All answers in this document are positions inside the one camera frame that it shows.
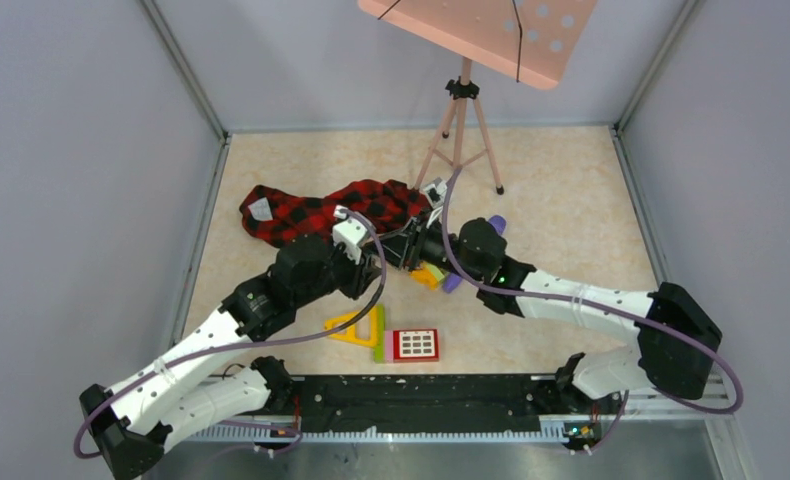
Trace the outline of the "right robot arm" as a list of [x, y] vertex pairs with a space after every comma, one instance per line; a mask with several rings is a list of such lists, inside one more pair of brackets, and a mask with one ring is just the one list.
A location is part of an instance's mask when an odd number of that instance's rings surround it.
[[445, 234], [419, 217], [382, 238], [386, 261], [412, 270], [421, 263], [479, 282], [489, 310], [550, 319], [622, 342], [608, 352], [577, 354], [559, 370], [557, 397], [571, 412], [620, 390], [654, 388], [681, 400], [702, 397], [722, 332], [682, 286], [651, 292], [607, 289], [555, 276], [506, 253], [507, 241], [484, 218]]

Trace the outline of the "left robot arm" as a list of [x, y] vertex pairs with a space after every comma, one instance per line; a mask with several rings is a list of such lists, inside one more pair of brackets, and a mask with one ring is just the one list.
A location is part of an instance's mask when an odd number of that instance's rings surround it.
[[262, 274], [240, 283], [193, 333], [129, 378], [94, 384], [79, 401], [89, 434], [116, 479], [136, 479], [178, 443], [239, 413], [290, 404], [291, 379], [266, 358], [226, 380], [204, 380], [238, 353], [276, 344], [274, 334], [297, 312], [336, 291], [357, 299], [374, 280], [387, 280], [382, 246], [333, 244], [303, 235], [283, 247]]

